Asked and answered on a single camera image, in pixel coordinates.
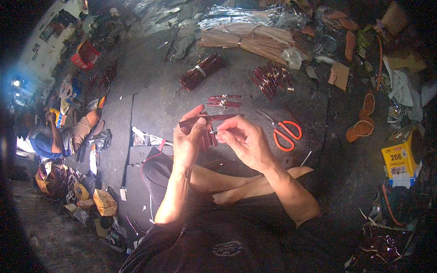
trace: scissors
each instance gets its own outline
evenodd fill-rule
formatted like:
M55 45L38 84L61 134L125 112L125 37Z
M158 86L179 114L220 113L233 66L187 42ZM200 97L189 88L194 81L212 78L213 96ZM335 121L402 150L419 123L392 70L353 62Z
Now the scissors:
M257 109L257 114L266 122L270 123L271 125L273 125L274 127L274 133L273 133L273 138L274 138L274 142L276 143L276 146L281 149L284 152L289 152L291 150L293 150L295 148L295 144L294 142L287 137L285 134L283 134L282 132L280 132L278 130L278 126L281 126L292 138L299 140L302 137L302 128L299 126L299 124L297 124L294 121L283 121L283 122L276 122L274 119L272 119L269 115L267 115L266 113L264 113L262 110ZM285 126L285 124L291 124L293 126L295 126L297 128L297 130L299 131L299 136L297 137L295 134L293 134L292 131L290 131L290 129ZM280 135L283 139L285 139L288 143L291 144L290 148L284 148L282 147L279 142L277 141L277 135Z

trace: red strap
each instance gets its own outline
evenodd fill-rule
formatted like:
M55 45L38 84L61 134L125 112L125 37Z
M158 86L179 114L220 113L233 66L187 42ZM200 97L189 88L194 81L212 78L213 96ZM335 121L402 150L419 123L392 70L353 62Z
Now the red strap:
M158 147L158 150L159 150L160 152L163 151L163 147L164 147L166 141L167 141L166 139L163 139L163 141L161 142L160 146Z

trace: person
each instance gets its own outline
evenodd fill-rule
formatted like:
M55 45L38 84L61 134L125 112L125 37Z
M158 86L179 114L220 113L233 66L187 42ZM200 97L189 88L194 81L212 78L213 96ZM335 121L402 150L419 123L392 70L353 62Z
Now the person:
M37 155L56 159L68 157L79 149L86 136L99 122L100 111L90 111L79 122L75 121L76 111L71 111L61 129L56 128L55 113L47 112L45 116L50 127L35 126L33 117L25 114L17 137L24 141L28 138L28 143Z
M205 123L199 118L191 131L176 126L173 161L156 151L143 164L159 209L120 272L335 272L341 261L333 254L332 223L299 183L317 179L317 171L281 168L262 128L241 116L219 125L216 138L262 175L233 177L197 166Z

